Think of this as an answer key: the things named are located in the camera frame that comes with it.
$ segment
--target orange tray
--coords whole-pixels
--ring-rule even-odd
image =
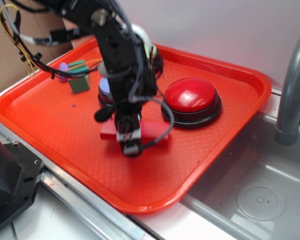
[[[200,129],[174,128],[167,146],[125,157],[116,141],[101,140],[101,124],[94,120],[100,108],[98,72],[90,74],[90,90],[77,94],[46,72],[29,77],[0,98],[0,122],[122,212],[145,214],[171,206],[258,111],[271,85],[257,71],[157,47],[164,59],[160,90],[184,78],[210,81],[222,100],[215,122]],[[100,57],[97,42],[90,40],[52,66]],[[162,123],[160,106],[148,102],[142,120]]]

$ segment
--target red button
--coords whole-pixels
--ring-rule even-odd
[[[215,100],[214,86],[201,78],[186,78],[172,83],[165,91],[168,106],[181,113],[195,113],[208,108]]]

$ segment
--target drain strainer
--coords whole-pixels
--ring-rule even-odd
[[[279,217],[286,208],[281,191],[266,181],[253,181],[242,186],[237,195],[238,207],[248,217],[268,221]]]

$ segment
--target sink basin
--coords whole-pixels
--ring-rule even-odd
[[[258,112],[181,201],[237,239],[300,239],[300,130],[275,142]]]

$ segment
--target small purple piece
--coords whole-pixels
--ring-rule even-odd
[[[105,96],[109,96],[110,94],[110,87],[109,87],[109,83],[108,83],[108,78],[106,77],[102,77],[99,83],[99,87],[101,92],[103,93],[103,95]]]
[[[65,62],[60,63],[60,65],[59,65],[59,70],[60,70],[60,71],[66,72],[68,69],[69,69],[68,64],[66,64]],[[64,76],[61,76],[61,77],[60,77],[60,81],[61,81],[61,82],[67,82],[67,81],[68,81],[68,78],[66,78],[66,77],[64,77]]]

